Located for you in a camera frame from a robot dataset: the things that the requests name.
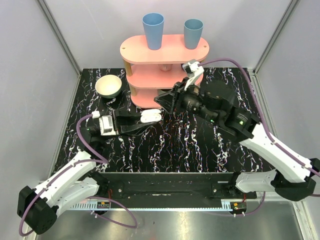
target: plastic cup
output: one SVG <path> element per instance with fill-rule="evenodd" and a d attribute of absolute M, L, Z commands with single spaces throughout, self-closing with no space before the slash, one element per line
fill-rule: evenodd
<path fill-rule="evenodd" d="M 161 48 L 164 22 L 164 16 L 155 12 L 148 13 L 142 18 L 146 42 L 149 49 L 158 50 Z"/>
<path fill-rule="evenodd" d="M 184 23 L 184 46 L 196 49 L 201 38 L 204 23 L 198 19 L 189 19 Z"/>

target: small bowl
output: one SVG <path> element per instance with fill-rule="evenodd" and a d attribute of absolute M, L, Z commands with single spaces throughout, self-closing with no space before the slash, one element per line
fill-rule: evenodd
<path fill-rule="evenodd" d="M 103 98 L 113 99 L 121 92 L 121 79 L 115 75 L 102 76 L 95 83 L 95 90 Z"/>

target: gray wall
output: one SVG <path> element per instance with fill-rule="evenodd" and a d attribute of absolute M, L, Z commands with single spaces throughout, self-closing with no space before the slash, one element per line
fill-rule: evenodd
<path fill-rule="evenodd" d="M 300 1 L 258 73 L 278 138 L 308 158 L 320 158 L 319 13 L 319 0 Z M 320 198 L 307 204 L 320 236 Z"/>
<path fill-rule="evenodd" d="M 35 0 L 0 1 L 0 233 L 17 240 L 18 193 L 48 177 L 77 76 Z"/>
<path fill-rule="evenodd" d="M 164 15 L 164 34 L 203 21 L 208 60 L 233 58 L 253 68 L 290 0 L 45 0 L 81 68 L 123 68 L 121 43 L 143 35 L 142 17 Z M 228 62 L 215 66 L 232 66 Z"/>

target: black marble table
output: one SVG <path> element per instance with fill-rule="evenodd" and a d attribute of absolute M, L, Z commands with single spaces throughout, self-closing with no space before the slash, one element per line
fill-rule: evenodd
<path fill-rule="evenodd" d="M 95 91 L 96 81 L 104 75 L 122 80 L 122 93 L 105 100 Z M 213 81 L 223 81 L 235 91 L 236 105 L 252 113 L 257 109 L 249 86 L 237 68 L 205 68 L 201 88 L 210 91 Z M 123 109 L 141 112 L 130 98 L 126 73 L 122 68 L 84 69 L 53 172 L 58 171 L 78 152 L 77 121 L 95 110 Z M 232 143 L 217 129 L 187 112 L 170 115 L 149 127 L 141 136 L 117 136 L 105 142 L 102 153 L 109 164 L 98 166 L 100 172 L 255 172 L 273 167 L 255 152 Z M 92 125 L 92 119 L 86 124 Z"/>

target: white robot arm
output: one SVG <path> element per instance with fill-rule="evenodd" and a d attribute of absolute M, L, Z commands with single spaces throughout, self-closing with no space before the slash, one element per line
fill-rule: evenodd
<path fill-rule="evenodd" d="M 160 112 L 159 109 L 149 109 L 141 113 L 124 113 L 123 115 L 119 111 L 113 111 L 112 115 L 101 116 L 100 112 L 95 111 L 92 117 L 99 118 L 100 136 L 120 134 L 135 136 L 142 133 L 148 126 L 159 122 Z M 63 212 L 82 200 L 95 195 L 108 196 L 109 181 L 98 172 L 91 172 L 97 162 L 102 161 L 91 160 L 92 156 L 85 150 L 80 148 L 71 161 L 46 181 L 33 189 L 26 186 L 20 191 L 17 214 L 22 219 L 28 206 L 36 199 L 26 213 L 24 221 L 37 234 L 46 232 Z M 82 177 L 85 177 L 84 180 L 76 182 Z"/>
<path fill-rule="evenodd" d="M 211 62 L 219 61 L 229 61 L 239 67 L 229 58 Z M 177 82 L 171 91 L 155 97 L 155 102 L 169 113 L 188 111 L 203 118 L 217 126 L 218 132 L 226 139 L 253 150 L 275 167 L 275 170 L 268 172 L 234 173 L 236 180 L 232 184 L 241 192 L 276 191 L 292 201 L 313 194 L 316 182 L 311 178 L 314 175 L 311 171 L 319 172 L 320 161 L 297 154 L 270 133 L 267 134 L 256 115 L 234 106 L 235 93 L 223 82 L 214 83 L 211 92 L 200 93 L 200 88 L 194 84 L 204 72 L 203 64 L 195 60 L 183 64 L 187 77 Z"/>

